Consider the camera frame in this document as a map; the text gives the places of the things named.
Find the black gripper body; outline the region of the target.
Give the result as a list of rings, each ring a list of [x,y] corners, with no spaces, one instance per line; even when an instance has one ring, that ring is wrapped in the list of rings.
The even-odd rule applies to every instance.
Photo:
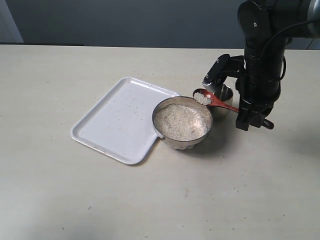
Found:
[[[278,100],[284,52],[284,42],[273,42],[267,48],[263,43],[245,43],[244,77],[237,84],[240,109],[262,110]]]

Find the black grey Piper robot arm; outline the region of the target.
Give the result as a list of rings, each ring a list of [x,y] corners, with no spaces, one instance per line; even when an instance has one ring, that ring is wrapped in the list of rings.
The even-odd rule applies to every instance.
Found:
[[[235,126],[273,128],[266,122],[281,94],[285,47],[293,38],[319,39],[318,0],[247,0],[237,12],[245,36],[243,76],[236,81],[239,112]]]

